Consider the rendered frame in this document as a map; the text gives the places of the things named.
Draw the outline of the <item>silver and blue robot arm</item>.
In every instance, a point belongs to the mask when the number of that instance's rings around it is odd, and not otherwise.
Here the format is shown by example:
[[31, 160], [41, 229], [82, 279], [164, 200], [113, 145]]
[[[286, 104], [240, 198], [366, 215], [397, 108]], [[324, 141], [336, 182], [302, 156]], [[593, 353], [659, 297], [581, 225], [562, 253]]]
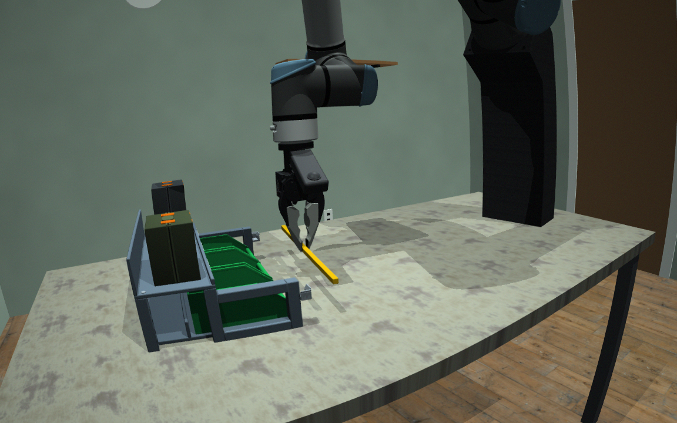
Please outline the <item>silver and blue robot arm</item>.
[[[378, 93], [374, 68], [357, 65], [347, 56], [340, 0], [302, 1], [306, 55], [271, 70], [270, 130], [280, 144], [317, 140], [317, 108], [370, 105]], [[561, 0], [458, 1], [470, 19], [475, 41], [487, 50], [502, 50], [527, 33], [547, 31], [561, 8]], [[289, 163], [304, 194], [328, 191], [327, 176], [311, 149], [289, 152]]]

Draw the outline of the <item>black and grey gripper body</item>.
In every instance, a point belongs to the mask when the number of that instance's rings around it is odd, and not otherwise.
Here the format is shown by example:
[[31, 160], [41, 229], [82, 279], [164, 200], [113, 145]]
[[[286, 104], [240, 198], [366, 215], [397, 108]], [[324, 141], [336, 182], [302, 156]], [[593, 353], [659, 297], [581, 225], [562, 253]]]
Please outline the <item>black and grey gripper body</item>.
[[[308, 203], [311, 203], [311, 200], [318, 195], [318, 193], [312, 194], [303, 193], [303, 189], [301, 189], [301, 187], [299, 186], [299, 182], [288, 160], [289, 152], [297, 152], [297, 150], [304, 150], [313, 147], [314, 147], [313, 141], [308, 143], [296, 143], [296, 144], [279, 143], [279, 150], [284, 150], [284, 169], [283, 171], [275, 172], [276, 191], [278, 197], [281, 188], [282, 191], [284, 191], [285, 197], [288, 200], [292, 201], [293, 204], [297, 204], [298, 201], [303, 200], [306, 200]], [[277, 182], [278, 180], [279, 182]]]

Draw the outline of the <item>green open bin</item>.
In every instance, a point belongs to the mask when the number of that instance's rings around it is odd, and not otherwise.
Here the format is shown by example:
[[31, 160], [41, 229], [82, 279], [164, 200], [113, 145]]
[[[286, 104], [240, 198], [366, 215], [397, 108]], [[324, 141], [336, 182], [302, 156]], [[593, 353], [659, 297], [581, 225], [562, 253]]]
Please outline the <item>green open bin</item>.
[[[259, 271], [262, 275], [265, 275], [272, 279], [272, 277], [267, 273], [265, 268], [262, 267], [261, 262], [248, 256], [246, 253], [239, 251], [236, 247], [232, 249], [224, 249], [220, 251], [209, 251], [205, 252], [207, 261], [209, 262], [210, 269], [214, 268], [226, 268], [226, 267], [237, 267], [241, 265], [247, 265], [250, 268], [254, 268], [256, 271]], [[227, 265], [226, 265], [227, 264]]]
[[246, 244], [239, 243], [239, 241], [230, 237], [227, 234], [200, 238], [200, 241], [203, 245], [205, 252], [220, 251], [224, 249], [230, 249], [231, 247], [236, 247], [237, 249], [239, 249], [239, 251], [246, 253], [248, 256], [251, 256], [252, 258], [255, 258], [252, 251], [250, 251], [249, 247], [247, 247]]
[[[251, 286], [252, 284], [274, 281], [247, 265], [211, 270], [217, 290], [228, 287]], [[205, 306], [203, 291], [187, 292], [195, 334], [210, 333], [209, 315]], [[287, 316], [286, 298], [283, 293], [253, 299], [219, 304], [224, 327], [256, 323]]]

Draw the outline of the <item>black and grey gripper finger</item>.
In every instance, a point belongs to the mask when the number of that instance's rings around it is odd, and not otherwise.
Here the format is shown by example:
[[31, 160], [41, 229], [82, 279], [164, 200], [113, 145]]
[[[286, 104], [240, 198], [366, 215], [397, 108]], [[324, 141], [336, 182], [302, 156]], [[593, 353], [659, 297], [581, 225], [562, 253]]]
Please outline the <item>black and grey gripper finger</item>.
[[311, 247], [318, 224], [321, 221], [324, 205], [325, 200], [323, 192], [319, 192], [318, 195], [311, 200], [311, 203], [306, 201], [306, 206], [304, 207], [304, 225], [306, 225], [306, 229], [308, 230], [308, 236], [306, 237], [306, 247], [308, 247], [308, 249]]
[[282, 215], [286, 223], [286, 227], [288, 228], [295, 245], [298, 247], [299, 251], [302, 252], [303, 241], [299, 237], [300, 228], [298, 227], [297, 224], [299, 218], [299, 210], [297, 208], [294, 208], [294, 204], [292, 204], [292, 201], [288, 200], [285, 197], [284, 191], [279, 191], [279, 195], [280, 195], [279, 198], [280, 214]]

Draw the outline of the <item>yellow bar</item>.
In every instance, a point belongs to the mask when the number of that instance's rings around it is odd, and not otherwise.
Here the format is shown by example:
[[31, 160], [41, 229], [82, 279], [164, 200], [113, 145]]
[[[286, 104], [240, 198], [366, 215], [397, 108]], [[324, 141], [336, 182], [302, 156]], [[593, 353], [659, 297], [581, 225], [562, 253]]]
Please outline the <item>yellow bar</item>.
[[[292, 236], [289, 233], [288, 228], [285, 225], [280, 226], [281, 229], [287, 234], [287, 236], [292, 239]], [[292, 239], [293, 241], [293, 239]], [[293, 241], [294, 242], [294, 241]], [[303, 244], [303, 253], [306, 255], [314, 265], [319, 268], [319, 270], [325, 275], [328, 280], [331, 281], [333, 284], [338, 284], [339, 283], [339, 278], [337, 278], [329, 268], [327, 268], [309, 249]]]

